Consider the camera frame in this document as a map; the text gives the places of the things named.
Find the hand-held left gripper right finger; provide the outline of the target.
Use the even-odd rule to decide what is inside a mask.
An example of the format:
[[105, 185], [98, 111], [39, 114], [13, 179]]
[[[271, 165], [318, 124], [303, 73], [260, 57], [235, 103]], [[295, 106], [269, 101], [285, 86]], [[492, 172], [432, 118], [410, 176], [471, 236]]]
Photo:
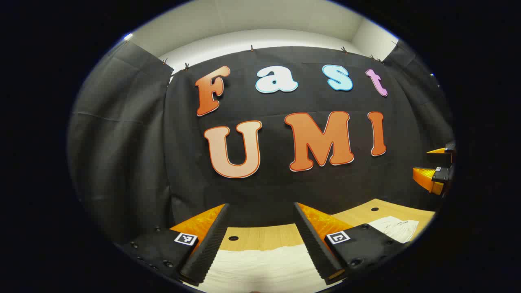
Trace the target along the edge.
[[353, 226], [298, 202], [294, 203], [294, 220], [326, 285], [359, 280], [406, 247], [370, 224]]

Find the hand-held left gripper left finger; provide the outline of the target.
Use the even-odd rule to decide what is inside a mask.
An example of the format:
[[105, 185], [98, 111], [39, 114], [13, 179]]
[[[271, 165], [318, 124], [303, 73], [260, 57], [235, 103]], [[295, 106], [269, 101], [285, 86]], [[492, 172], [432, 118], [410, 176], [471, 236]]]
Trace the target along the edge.
[[176, 282], [203, 283], [228, 227], [225, 203], [169, 229], [157, 229], [119, 248], [136, 262]]

